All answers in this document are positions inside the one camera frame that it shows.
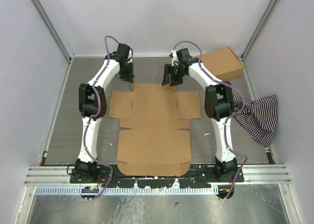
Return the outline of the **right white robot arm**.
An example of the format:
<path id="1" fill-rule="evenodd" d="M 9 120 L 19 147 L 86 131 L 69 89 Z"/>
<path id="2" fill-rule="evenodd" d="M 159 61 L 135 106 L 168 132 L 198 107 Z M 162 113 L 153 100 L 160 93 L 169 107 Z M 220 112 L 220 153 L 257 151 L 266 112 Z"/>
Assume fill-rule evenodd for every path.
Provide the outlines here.
<path id="1" fill-rule="evenodd" d="M 210 118 L 216 140 L 214 170 L 221 182 L 227 182 L 237 172 L 237 159 L 233 152 L 231 115 L 234 112 L 233 91 L 229 82 L 216 78 L 204 64 L 174 61 L 164 65 L 162 85 L 183 84 L 185 75 L 195 79 L 205 91 L 204 109 Z"/>

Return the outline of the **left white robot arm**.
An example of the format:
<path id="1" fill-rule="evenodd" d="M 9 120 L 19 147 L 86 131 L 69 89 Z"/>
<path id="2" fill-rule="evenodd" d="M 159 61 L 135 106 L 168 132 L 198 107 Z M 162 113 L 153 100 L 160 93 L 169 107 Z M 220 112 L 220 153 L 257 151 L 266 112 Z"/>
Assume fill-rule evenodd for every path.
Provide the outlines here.
<path id="1" fill-rule="evenodd" d="M 70 176 L 78 181 L 93 183 L 100 177 L 97 167 L 97 140 L 102 118 L 107 111 L 105 90 L 111 80 L 119 75 L 124 81 L 133 82 L 133 51 L 117 51 L 105 57 L 95 76 L 79 86 L 79 112 L 82 119 L 81 147 Z"/>

